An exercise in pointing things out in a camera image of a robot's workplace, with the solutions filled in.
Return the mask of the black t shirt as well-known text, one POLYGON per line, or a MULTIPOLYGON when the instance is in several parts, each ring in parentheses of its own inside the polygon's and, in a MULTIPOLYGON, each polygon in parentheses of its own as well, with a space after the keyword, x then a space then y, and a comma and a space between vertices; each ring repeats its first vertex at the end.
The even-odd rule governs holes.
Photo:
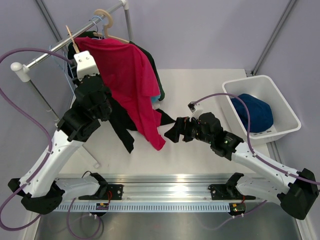
MULTIPOLYGON (((67 52, 67 58, 69 60, 74 60, 74 54, 75 50, 73 48, 72 43, 68 45, 68 52, 67 52)), ((74 85, 78 86, 80 84, 80 81, 77 78, 76 73, 76 67, 75 64, 72 64, 67 68, 69 76, 72 78, 72 82, 74 85)), ((112 114, 110 116, 109 122, 119 137, 119 139, 122 141, 124 147, 126 150, 131 153, 134 149, 134 138, 131 136, 131 134, 128 132, 130 131, 138 131, 135 123, 128 115, 127 111, 114 99, 110 98, 109 102, 112 107, 112 114)), ((167 113, 165 113, 163 110, 157 108, 155 109, 161 116, 160 118, 160 126, 169 125, 175 122, 174 119, 172 119, 167 113)))

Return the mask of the blue t shirt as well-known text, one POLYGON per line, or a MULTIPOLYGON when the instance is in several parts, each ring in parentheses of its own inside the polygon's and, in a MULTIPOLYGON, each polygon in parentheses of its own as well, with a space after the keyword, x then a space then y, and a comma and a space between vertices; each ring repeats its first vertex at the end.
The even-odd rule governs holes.
MULTIPOLYGON (((260 133, 270 129, 274 124, 274 117, 270 105, 252 95, 243 93, 238 96, 249 112, 250 133, 260 133)), ((244 105, 237 99, 231 98, 231 102, 246 130, 248 130, 248 115, 244 105)))

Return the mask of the light blue wire hanger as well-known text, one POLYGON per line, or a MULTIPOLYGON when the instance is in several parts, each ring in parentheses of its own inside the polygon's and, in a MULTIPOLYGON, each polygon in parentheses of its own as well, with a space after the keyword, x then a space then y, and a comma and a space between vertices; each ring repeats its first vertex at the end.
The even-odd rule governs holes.
POLYGON ((51 55, 50 57, 53 59, 53 61, 57 65, 57 67, 63 72, 65 79, 69 85, 69 88, 71 89, 72 94, 75 95, 75 88, 76 87, 72 83, 72 78, 69 76, 68 71, 67 71, 70 64, 65 61, 63 61, 62 63, 59 63, 58 60, 56 60, 56 57, 53 55, 51 55))

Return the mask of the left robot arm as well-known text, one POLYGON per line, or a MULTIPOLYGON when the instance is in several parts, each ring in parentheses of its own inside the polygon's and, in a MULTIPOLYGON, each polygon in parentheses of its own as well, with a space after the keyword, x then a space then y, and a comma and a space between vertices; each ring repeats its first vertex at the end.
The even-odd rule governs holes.
POLYGON ((8 187, 21 196, 28 211, 46 215, 63 201, 74 198, 101 200, 108 183, 98 173, 84 178, 62 179, 58 174, 70 157, 110 119, 111 91, 99 75, 86 76, 74 91, 75 101, 57 124, 48 148, 21 178, 13 178, 8 187))

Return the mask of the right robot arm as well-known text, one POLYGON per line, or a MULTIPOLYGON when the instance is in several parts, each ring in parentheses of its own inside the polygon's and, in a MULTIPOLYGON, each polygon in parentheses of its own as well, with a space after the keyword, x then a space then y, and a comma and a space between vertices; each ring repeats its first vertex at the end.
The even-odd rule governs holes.
POLYGON ((236 172, 225 184, 211 184, 208 189, 214 200, 263 199, 279 205, 291 217, 304 220, 319 196, 312 171, 298 171, 254 151, 242 138, 224 130, 211 112, 199 118, 179 117, 164 135, 174 143, 180 139, 207 143, 217 156, 260 175, 253 179, 236 172))

